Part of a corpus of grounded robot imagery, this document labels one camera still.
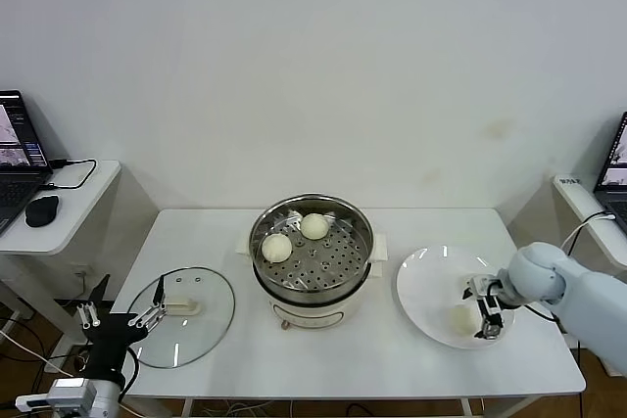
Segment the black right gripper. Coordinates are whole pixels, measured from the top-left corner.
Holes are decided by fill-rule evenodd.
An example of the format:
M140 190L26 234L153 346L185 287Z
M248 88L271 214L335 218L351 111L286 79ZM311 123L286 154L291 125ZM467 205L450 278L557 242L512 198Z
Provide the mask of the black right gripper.
M504 285L501 280L492 280L488 285L488 304L484 297L477 299L479 313L481 314L480 329L474 337L478 339L496 339L504 327L503 317L499 310L489 311L489 307L498 307L500 310L515 310L515 305L506 295Z

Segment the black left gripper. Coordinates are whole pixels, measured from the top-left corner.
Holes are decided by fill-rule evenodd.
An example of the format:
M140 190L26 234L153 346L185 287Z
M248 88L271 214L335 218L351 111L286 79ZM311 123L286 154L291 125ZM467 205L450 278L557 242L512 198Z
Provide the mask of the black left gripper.
M165 276L161 275L151 305L142 313L113 313L101 320L98 305L103 300L110 274L93 288L88 299L76 307L81 327L91 350L84 377L90 380L123 380L122 368L127 349L148 336L167 314Z

